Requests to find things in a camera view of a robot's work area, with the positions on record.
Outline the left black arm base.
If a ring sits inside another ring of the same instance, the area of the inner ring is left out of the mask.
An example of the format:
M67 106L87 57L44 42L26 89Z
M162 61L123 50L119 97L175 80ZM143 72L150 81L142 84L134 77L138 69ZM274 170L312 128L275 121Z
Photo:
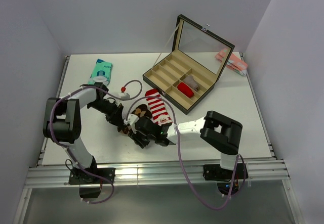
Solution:
M70 159L65 160L65 167L70 171L68 184L78 185L79 196L86 200L98 198L103 184L114 183L115 168L98 168L95 159L92 160L91 166L85 169L90 174L74 167Z

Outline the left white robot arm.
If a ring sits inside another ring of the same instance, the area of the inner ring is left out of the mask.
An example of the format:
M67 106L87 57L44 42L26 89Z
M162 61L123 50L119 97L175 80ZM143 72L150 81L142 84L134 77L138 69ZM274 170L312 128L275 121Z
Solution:
M44 137L51 139L62 147L76 169L82 169L80 177L86 183L98 179L99 171L96 161L86 149L81 139L82 108L93 108L103 113L106 120L115 126L122 126L123 105L118 98L111 96L106 99L108 88L103 83L94 85L83 84L76 91L62 98L48 98L43 123Z

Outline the brown argyle sock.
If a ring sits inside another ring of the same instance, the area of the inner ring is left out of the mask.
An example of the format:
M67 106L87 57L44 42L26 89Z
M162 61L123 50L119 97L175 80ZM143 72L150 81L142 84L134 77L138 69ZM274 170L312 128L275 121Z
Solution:
M135 129L135 123L143 117L147 117L149 119L152 118L152 113L148 109L146 104L141 104L137 106L135 110L133 110L132 113L130 113L128 117L124 120L124 123L126 124L118 126L117 131L125 135L133 133L133 130Z

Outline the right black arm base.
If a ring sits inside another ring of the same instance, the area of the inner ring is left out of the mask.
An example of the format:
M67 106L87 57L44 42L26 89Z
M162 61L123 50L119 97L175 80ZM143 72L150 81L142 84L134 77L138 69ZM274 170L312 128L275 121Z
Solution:
M206 181L216 181L219 192L223 195L228 195L233 171L222 169L220 164L205 164L203 166L203 170L204 179ZM242 180L241 185L243 186L248 177L249 175L246 165L243 163L238 163L235 170L231 196L239 192L239 181Z

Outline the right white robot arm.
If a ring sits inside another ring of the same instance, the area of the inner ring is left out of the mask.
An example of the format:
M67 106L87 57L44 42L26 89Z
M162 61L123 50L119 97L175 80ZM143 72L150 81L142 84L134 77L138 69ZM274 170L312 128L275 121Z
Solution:
M215 111L208 111L206 116L183 123L158 125L148 117L130 114L124 120L130 126L130 138L140 147L146 147L151 141L167 147L193 141L206 142L221 153L219 173L224 178L231 178L237 171L235 161L238 155L242 133L242 124Z

